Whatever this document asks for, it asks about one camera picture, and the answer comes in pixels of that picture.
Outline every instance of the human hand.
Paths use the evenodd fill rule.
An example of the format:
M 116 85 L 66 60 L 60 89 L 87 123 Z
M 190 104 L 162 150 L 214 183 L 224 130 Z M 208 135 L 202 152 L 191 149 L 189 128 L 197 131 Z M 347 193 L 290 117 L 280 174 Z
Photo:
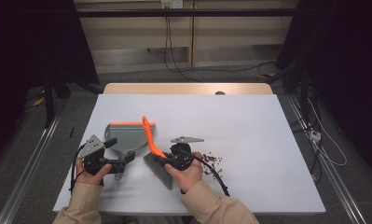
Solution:
M 84 183 L 84 184 L 91 184 L 91 185 L 100 185 L 101 180 L 104 178 L 105 175 L 109 173 L 111 170 L 111 164 L 106 164 L 96 175 L 90 175 L 86 172 L 86 168 L 83 166 L 83 161 L 77 159 L 76 161 L 76 172 L 77 172 L 77 179 L 76 183 Z
M 193 152 L 194 156 L 201 158 L 200 152 Z M 176 170 L 170 164 L 165 164 L 166 171 L 173 176 L 180 188 L 187 193 L 195 184 L 202 180 L 202 164 L 200 161 L 193 160 L 191 165 L 184 171 Z

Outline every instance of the aluminum rail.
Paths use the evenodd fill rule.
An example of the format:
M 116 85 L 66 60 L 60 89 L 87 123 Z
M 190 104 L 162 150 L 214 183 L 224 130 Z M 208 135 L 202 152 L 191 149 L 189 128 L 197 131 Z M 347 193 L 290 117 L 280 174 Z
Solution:
M 293 108 L 296 117 L 300 120 L 300 124 L 302 128 L 307 128 L 307 123 L 305 123 L 302 119 L 302 115 L 299 111 L 300 104 L 297 101 L 297 99 L 292 98 L 291 96 L 288 97 L 288 100 L 290 102 L 291 107 Z M 312 147 L 315 153 L 317 153 L 317 150 L 319 150 L 316 143 L 311 141 Z M 320 150 L 323 153 L 326 153 L 324 148 L 321 147 Z M 339 200 L 342 202 L 343 208 L 345 209 L 346 213 L 349 216 L 349 219 L 351 220 L 351 223 L 353 224 L 366 224 L 366 220 L 363 216 L 363 213 L 358 206 L 357 202 L 351 195 L 351 192 L 346 187 L 345 183 L 343 182 L 342 178 L 340 177 L 336 167 L 329 161 L 325 159 L 325 157 L 322 155 L 322 153 L 319 154 L 319 160 L 321 162 L 321 165 L 325 171 L 325 174 L 328 176 L 328 179 L 330 180 L 330 183 L 336 192 L 337 196 L 339 197 Z
M 79 18 L 110 17 L 293 17 L 321 15 L 313 8 L 264 8 L 264 9 L 79 9 L 77 11 L 26 10 L 28 14 Z
M 14 216 L 16 215 L 18 208 L 21 205 L 23 197 L 29 188 L 30 183 L 34 177 L 34 173 L 40 164 L 44 152 L 48 147 L 48 143 L 57 128 L 58 122 L 60 120 L 61 114 L 66 106 L 67 101 L 62 101 L 59 106 L 59 113 L 51 122 L 51 124 L 43 131 L 40 140 L 34 149 L 32 157 L 28 161 L 26 167 L 24 168 L 15 188 L 12 190 L 10 196 L 8 197 L 5 206 L 0 212 L 0 224 L 10 224 L 12 223 Z

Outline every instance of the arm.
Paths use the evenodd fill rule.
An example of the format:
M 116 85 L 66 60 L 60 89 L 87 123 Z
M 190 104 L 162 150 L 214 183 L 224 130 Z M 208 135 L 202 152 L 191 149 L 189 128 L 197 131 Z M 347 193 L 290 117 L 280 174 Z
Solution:
M 230 197 L 220 198 L 213 192 L 202 180 L 202 165 L 199 161 L 193 160 L 184 171 L 178 171 L 169 164 L 165 168 L 186 193 L 182 203 L 197 221 L 202 224 L 258 224 L 253 213 L 243 203 Z
M 110 171 L 111 165 L 106 164 L 96 175 L 84 172 L 81 160 L 76 161 L 76 172 L 79 175 L 70 198 L 69 206 L 63 208 L 54 220 L 61 223 L 101 223 L 99 214 L 99 199 L 101 196 L 101 180 Z

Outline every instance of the sleeve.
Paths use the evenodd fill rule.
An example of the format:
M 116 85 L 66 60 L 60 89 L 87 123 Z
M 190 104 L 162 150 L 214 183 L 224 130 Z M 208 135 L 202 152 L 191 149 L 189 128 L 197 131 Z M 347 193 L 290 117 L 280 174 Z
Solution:
M 69 206 L 59 212 L 53 223 L 101 223 L 101 215 L 98 211 L 101 190 L 102 186 L 76 183 Z
M 243 203 L 230 197 L 218 197 L 203 180 L 186 193 L 182 203 L 202 224 L 259 223 Z

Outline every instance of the white table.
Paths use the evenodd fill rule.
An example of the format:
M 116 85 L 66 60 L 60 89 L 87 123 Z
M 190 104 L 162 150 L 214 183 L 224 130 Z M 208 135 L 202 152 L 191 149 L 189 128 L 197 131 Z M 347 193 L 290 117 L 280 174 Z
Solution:
M 103 94 L 100 95 L 84 133 L 103 138 L 111 121 L 156 122 L 154 140 L 169 151 L 170 140 L 180 135 L 205 139 L 190 144 L 193 151 L 221 157 L 218 168 L 232 197 L 257 214 L 315 214 L 325 212 L 276 95 Z M 117 182 L 104 179 L 102 213 L 118 215 L 187 215 L 177 183 L 166 189 L 145 165 L 143 147 Z M 106 150 L 106 158 L 117 152 Z M 220 195 L 211 175 L 203 177 Z M 67 206 L 70 175 L 53 210 Z

